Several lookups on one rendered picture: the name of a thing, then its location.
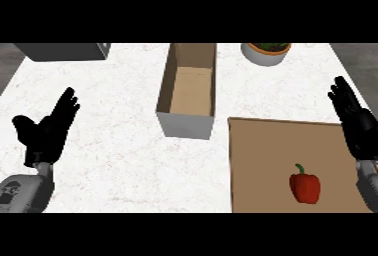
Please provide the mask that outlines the red bell pepper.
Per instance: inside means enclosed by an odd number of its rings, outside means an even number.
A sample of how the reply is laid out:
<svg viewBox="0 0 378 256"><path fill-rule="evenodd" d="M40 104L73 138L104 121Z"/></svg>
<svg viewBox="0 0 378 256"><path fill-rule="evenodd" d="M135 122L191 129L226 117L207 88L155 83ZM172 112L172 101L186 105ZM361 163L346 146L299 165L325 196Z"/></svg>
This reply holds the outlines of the red bell pepper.
<svg viewBox="0 0 378 256"><path fill-rule="evenodd" d="M316 204L321 196L321 181L316 175L308 174L302 164L296 164L299 173L290 177L290 188L299 203Z"/></svg>

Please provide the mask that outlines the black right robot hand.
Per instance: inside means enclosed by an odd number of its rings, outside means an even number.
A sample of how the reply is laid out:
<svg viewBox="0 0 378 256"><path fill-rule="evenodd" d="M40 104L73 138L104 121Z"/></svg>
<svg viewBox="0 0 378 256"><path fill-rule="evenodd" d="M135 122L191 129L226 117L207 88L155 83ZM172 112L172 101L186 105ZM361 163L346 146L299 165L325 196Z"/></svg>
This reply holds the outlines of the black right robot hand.
<svg viewBox="0 0 378 256"><path fill-rule="evenodd" d="M336 78L328 97L342 121L352 156L358 160L378 160L378 119L362 107L343 76Z"/></svg>

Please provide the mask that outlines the open cardboard box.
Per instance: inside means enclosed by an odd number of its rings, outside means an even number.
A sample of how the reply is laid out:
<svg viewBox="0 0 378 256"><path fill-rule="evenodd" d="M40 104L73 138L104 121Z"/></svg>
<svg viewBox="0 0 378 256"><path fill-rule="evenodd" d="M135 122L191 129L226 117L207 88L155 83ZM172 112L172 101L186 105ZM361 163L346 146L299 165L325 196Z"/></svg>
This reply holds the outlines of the open cardboard box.
<svg viewBox="0 0 378 256"><path fill-rule="evenodd" d="M216 43L172 43L157 103L167 137L209 140L216 114Z"/></svg>

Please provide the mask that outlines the dark grey appliance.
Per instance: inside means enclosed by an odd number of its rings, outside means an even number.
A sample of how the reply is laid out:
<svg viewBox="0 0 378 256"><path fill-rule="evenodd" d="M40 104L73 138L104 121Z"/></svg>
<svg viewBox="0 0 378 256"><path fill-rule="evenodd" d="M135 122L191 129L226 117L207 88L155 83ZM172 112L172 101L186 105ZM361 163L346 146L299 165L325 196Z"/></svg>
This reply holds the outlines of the dark grey appliance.
<svg viewBox="0 0 378 256"><path fill-rule="evenodd" d="M17 43L15 46L36 62L105 60L111 49L110 43Z"/></svg>

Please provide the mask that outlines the white potted plant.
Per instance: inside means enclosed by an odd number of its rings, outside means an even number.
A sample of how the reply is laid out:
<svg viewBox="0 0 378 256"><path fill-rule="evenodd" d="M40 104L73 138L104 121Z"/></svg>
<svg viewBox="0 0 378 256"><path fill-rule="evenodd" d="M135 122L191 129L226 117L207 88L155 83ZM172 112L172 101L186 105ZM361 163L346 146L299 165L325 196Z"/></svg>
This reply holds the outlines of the white potted plant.
<svg viewBox="0 0 378 256"><path fill-rule="evenodd" d="M241 51L244 57L250 60L251 63L254 63L259 66L271 67L277 66L284 61L291 46L293 44L288 44L282 51L272 52L260 49L251 43L243 43Z"/></svg>

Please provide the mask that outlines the brown flat tray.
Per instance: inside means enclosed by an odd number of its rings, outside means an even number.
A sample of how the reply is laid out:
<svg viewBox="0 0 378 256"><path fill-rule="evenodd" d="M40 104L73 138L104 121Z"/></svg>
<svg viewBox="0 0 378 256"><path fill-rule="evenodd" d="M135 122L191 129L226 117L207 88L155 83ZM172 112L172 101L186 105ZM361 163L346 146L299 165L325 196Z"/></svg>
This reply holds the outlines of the brown flat tray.
<svg viewBox="0 0 378 256"><path fill-rule="evenodd" d="M362 212L356 160L339 124L229 120L232 210L235 212ZM300 203L290 177L319 178L321 197Z"/></svg>

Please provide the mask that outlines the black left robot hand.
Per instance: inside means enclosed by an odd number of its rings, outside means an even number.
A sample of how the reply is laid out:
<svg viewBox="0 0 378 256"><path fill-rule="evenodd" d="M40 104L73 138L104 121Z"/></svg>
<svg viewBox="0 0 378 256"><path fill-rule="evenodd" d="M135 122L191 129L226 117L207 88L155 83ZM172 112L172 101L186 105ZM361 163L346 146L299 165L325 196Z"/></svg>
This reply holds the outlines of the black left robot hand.
<svg viewBox="0 0 378 256"><path fill-rule="evenodd" d="M24 115L12 118L18 140L27 147L24 165L30 168L40 163L54 164L61 158L70 127L80 109L74 93L74 89L68 87L52 113L39 123Z"/></svg>

